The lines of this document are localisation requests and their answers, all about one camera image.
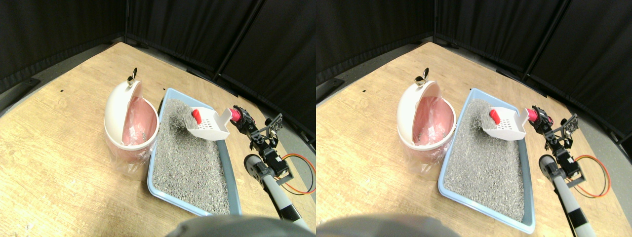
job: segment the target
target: white litter scoop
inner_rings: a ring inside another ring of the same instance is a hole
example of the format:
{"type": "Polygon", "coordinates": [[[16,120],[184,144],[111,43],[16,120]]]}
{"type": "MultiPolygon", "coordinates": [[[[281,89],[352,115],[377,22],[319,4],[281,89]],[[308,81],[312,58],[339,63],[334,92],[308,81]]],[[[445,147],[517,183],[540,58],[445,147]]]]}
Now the white litter scoop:
{"type": "Polygon", "coordinates": [[[525,109],[520,115],[505,107],[491,107],[489,116],[494,123],[483,122],[483,131],[492,137],[507,141],[521,140],[525,137],[525,123],[529,120],[529,111],[525,109]]]}
{"type": "Polygon", "coordinates": [[[222,116],[215,110],[205,107],[192,107],[192,109],[197,128],[187,126],[187,130],[193,136],[210,141],[225,140],[231,134],[226,127],[228,121],[231,119],[237,121],[241,117],[239,112],[232,109],[226,109],[222,116]]]}

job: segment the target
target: metal pole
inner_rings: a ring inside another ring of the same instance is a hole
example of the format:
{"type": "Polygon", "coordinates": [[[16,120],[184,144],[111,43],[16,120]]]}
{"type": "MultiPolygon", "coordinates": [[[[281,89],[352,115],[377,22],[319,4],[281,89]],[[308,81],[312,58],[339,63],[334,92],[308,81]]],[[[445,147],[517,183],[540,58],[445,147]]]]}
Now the metal pole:
{"type": "Polygon", "coordinates": [[[544,48],[549,43],[551,36],[553,36],[553,32],[555,32],[555,29],[559,25],[559,22],[562,20],[562,17],[566,13],[566,10],[568,9],[568,6],[570,4],[571,4],[571,0],[564,0],[560,4],[560,8],[559,8],[559,10],[557,10],[557,13],[556,13],[555,17],[553,18],[553,22],[551,23],[551,26],[547,30],[547,33],[544,35],[544,38],[542,39],[542,41],[540,41],[540,46],[538,46],[538,50],[535,51],[535,55],[533,55],[533,58],[531,58],[531,62],[529,63],[529,67],[526,68],[525,74],[522,76],[522,81],[523,82],[525,82],[526,78],[531,74],[531,70],[533,70],[533,67],[535,66],[535,63],[540,58],[540,55],[542,54],[542,51],[544,51],[544,48]]]}
{"type": "Polygon", "coordinates": [[[257,14],[259,13],[259,10],[261,10],[261,7],[264,5],[264,2],[265,2],[265,0],[259,0],[255,4],[255,8],[252,10],[250,15],[248,16],[248,19],[246,20],[246,23],[241,28],[241,31],[237,35],[237,38],[234,40],[233,45],[231,46],[231,48],[228,50],[228,53],[226,53],[226,56],[224,56],[224,60],[222,60],[222,63],[215,70],[215,75],[213,76],[213,79],[212,79],[213,81],[216,81],[217,78],[221,76],[222,72],[224,71],[224,68],[226,67],[226,64],[231,59],[231,57],[233,57],[233,54],[234,54],[235,50],[237,49],[237,47],[239,46],[239,44],[243,40],[244,36],[246,35],[246,32],[248,31],[248,29],[252,25],[252,22],[255,21],[255,18],[257,17],[257,14]]]}
{"type": "Polygon", "coordinates": [[[437,8],[439,7],[439,0],[435,0],[435,6],[434,6],[434,28],[433,28],[433,33],[432,33],[432,42],[433,43],[437,43],[437,21],[439,21],[439,18],[437,16],[437,12],[439,10],[437,10],[437,8]]]}
{"type": "Polygon", "coordinates": [[[125,33],[123,34],[123,43],[127,44],[127,26],[130,24],[130,0],[125,1],[127,9],[125,11],[125,33]]]}

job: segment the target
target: orange wire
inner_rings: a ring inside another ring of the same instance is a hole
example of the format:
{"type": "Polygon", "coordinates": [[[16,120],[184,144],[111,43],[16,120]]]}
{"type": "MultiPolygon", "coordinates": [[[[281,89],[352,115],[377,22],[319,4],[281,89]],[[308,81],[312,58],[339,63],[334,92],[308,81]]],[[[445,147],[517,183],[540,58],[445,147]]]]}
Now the orange wire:
{"type": "MultiPolygon", "coordinates": [[[[303,159],[304,161],[307,161],[307,163],[312,167],[312,169],[314,170],[314,177],[316,177],[316,168],[314,167],[314,165],[310,162],[310,160],[308,160],[307,158],[303,157],[302,155],[299,154],[295,154],[295,153],[291,153],[291,154],[287,154],[285,155],[283,158],[281,158],[282,160],[285,160],[285,158],[291,157],[291,156],[295,156],[295,157],[299,157],[300,159],[303,159]]],[[[302,193],[302,194],[312,194],[313,192],[316,191],[316,187],[314,187],[314,190],[309,191],[307,190],[307,192],[305,191],[298,191],[296,188],[292,187],[292,185],[290,185],[289,183],[285,183],[286,185],[288,185],[289,188],[294,189],[294,191],[297,191],[298,193],[302,193]]]]}
{"type": "Polygon", "coordinates": [[[580,156],[578,156],[578,157],[575,159],[575,161],[577,161],[577,160],[579,160],[579,159],[581,159],[581,158],[584,158],[584,157],[586,157],[586,158],[591,158],[591,159],[593,159],[594,161],[597,161],[597,162],[598,162],[598,163],[599,163],[599,164],[600,164],[600,165],[604,168],[605,173],[608,175],[608,190],[606,190],[604,194],[601,194],[601,195],[594,195],[594,194],[592,194],[592,193],[588,193],[588,192],[587,192],[586,190],[584,190],[584,188],[582,188],[580,185],[577,185],[577,186],[578,186],[578,187],[580,187],[580,189],[581,189],[582,191],[584,191],[586,194],[588,194],[588,195],[590,195],[590,196],[592,196],[592,197],[598,198],[598,197],[603,197],[603,196],[605,196],[605,195],[606,195],[606,194],[608,194],[608,192],[610,191],[610,187],[611,187],[611,184],[612,184],[611,179],[610,179],[610,173],[608,172],[608,169],[606,169],[606,168],[605,168],[604,163],[601,163],[601,161],[599,161],[596,157],[591,156],[591,155],[580,155],[580,156]]]}

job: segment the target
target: black cable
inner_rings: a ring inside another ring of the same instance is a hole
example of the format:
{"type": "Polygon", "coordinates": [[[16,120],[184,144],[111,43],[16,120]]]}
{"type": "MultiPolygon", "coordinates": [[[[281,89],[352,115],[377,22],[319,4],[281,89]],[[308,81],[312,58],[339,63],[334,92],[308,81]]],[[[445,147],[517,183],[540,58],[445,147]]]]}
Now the black cable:
{"type": "Polygon", "coordinates": [[[289,190],[288,190],[287,188],[285,188],[285,186],[283,186],[283,185],[281,185],[281,188],[285,189],[285,191],[287,191],[287,192],[289,192],[289,193],[292,193],[292,194],[294,194],[294,195],[296,195],[296,196],[303,196],[303,195],[304,195],[304,194],[302,194],[302,193],[295,193],[295,192],[293,192],[293,191],[289,191],[289,190]]]}
{"type": "MultiPolygon", "coordinates": [[[[290,157],[298,157],[298,156],[291,155],[291,156],[288,156],[287,158],[290,158],[290,157]]],[[[307,189],[307,191],[306,191],[306,193],[308,193],[308,192],[311,192],[311,191],[312,191],[312,188],[313,188],[313,186],[314,186],[314,172],[312,171],[312,167],[310,166],[310,163],[308,163],[308,162],[307,162],[306,160],[304,160],[304,159],[300,159],[300,160],[301,160],[301,161],[303,161],[303,162],[307,165],[307,169],[309,169],[309,170],[310,170],[310,178],[312,179],[312,182],[311,182],[311,184],[310,184],[310,188],[308,188],[308,189],[307,189]]],[[[302,195],[304,195],[304,194],[302,194],[302,193],[295,193],[295,192],[289,191],[289,190],[288,190],[287,188],[285,188],[285,186],[283,186],[283,185],[281,185],[281,187],[282,187],[283,189],[285,189],[286,191],[288,191],[288,192],[290,192],[290,193],[292,193],[292,194],[294,194],[294,195],[296,195],[296,196],[302,196],[302,195]]]]}
{"type": "MultiPolygon", "coordinates": [[[[581,159],[584,159],[584,158],[588,158],[588,157],[580,157],[579,159],[577,159],[577,161],[580,161],[581,159]]],[[[604,173],[604,189],[603,189],[603,190],[601,190],[601,194],[599,194],[599,195],[598,195],[598,196],[600,196],[600,195],[603,195],[603,194],[605,193],[605,189],[608,187],[608,183],[607,183],[607,182],[608,182],[608,177],[607,177],[607,176],[606,176],[606,174],[605,174],[605,169],[604,169],[604,167],[603,167],[603,166],[601,166],[601,164],[599,164],[599,162],[597,162],[597,161],[595,161],[595,160],[593,160],[593,159],[590,159],[590,160],[592,160],[592,161],[596,162],[596,163],[599,165],[599,167],[601,167],[601,171],[604,173]]],[[[579,189],[577,189],[577,185],[573,186],[573,188],[575,189],[575,191],[577,191],[580,195],[582,195],[582,196],[584,196],[584,197],[587,197],[587,198],[596,198],[596,197],[591,197],[591,196],[585,195],[585,194],[583,194],[582,192],[580,192],[580,190],[579,190],[579,189]]]]}

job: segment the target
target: litter box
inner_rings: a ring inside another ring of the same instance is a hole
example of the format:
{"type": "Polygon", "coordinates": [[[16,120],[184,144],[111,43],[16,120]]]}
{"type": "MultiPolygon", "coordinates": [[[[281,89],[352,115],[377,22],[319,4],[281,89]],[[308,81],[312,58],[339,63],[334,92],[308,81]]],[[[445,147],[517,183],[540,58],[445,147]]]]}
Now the litter box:
{"type": "MultiPolygon", "coordinates": [[[[189,105],[190,107],[207,107],[209,109],[213,109],[212,107],[196,99],[193,99],[190,96],[183,94],[182,92],[174,90],[173,88],[168,88],[167,93],[165,93],[164,99],[162,100],[162,103],[161,103],[160,115],[158,118],[159,121],[162,121],[162,113],[164,112],[163,107],[168,99],[181,100],[182,102],[189,105]]],[[[239,194],[237,194],[237,184],[235,182],[235,175],[233,173],[233,166],[231,165],[231,159],[228,156],[228,149],[226,148],[226,142],[224,140],[217,141],[217,149],[219,150],[219,159],[222,161],[224,175],[226,176],[226,188],[228,189],[229,212],[231,215],[241,215],[241,205],[239,203],[239,194]]],[[[212,215],[211,213],[205,210],[202,210],[201,208],[198,208],[192,204],[189,204],[188,202],[182,201],[167,193],[164,193],[163,191],[160,191],[156,187],[154,187],[152,177],[154,175],[155,155],[156,155],[156,149],[154,149],[154,151],[152,152],[152,155],[149,160],[149,172],[147,174],[147,187],[149,188],[149,192],[153,196],[156,196],[157,198],[165,200],[168,203],[176,205],[198,216],[211,216],[212,215]]]]}
{"type": "MultiPolygon", "coordinates": [[[[468,96],[467,100],[465,100],[463,111],[465,110],[465,108],[467,108],[468,104],[470,103],[470,100],[472,99],[482,99],[489,102],[489,104],[492,104],[492,106],[494,107],[505,107],[505,108],[512,109],[520,113],[518,109],[512,106],[511,104],[508,104],[507,102],[499,100],[496,97],[493,97],[477,88],[473,88],[471,90],[470,95],[468,96]]],[[[463,111],[461,112],[461,115],[459,116],[456,132],[454,133],[454,137],[456,137],[457,134],[459,133],[461,118],[463,118],[463,114],[464,114],[463,111]]],[[[523,216],[521,222],[518,222],[512,219],[511,217],[505,216],[495,210],[492,210],[489,207],[486,207],[478,202],[474,202],[473,200],[469,198],[466,198],[458,193],[455,193],[453,191],[446,189],[446,187],[444,186],[444,175],[447,170],[447,164],[450,161],[452,147],[453,146],[451,145],[450,148],[447,150],[446,158],[443,162],[443,166],[441,167],[441,173],[439,175],[439,183],[438,183],[439,193],[441,193],[441,195],[447,198],[450,198],[460,204],[466,205],[474,210],[482,212],[483,214],[488,215],[491,218],[497,219],[498,221],[503,222],[511,227],[519,229],[527,234],[532,234],[533,231],[535,230],[535,208],[533,206],[533,188],[531,184],[531,171],[529,168],[529,157],[527,156],[527,153],[526,153],[525,139],[523,138],[522,140],[518,140],[518,151],[520,153],[520,164],[521,164],[522,178],[523,178],[522,181],[525,186],[525,196],[524,196],[525,215],[523,216]]]]}

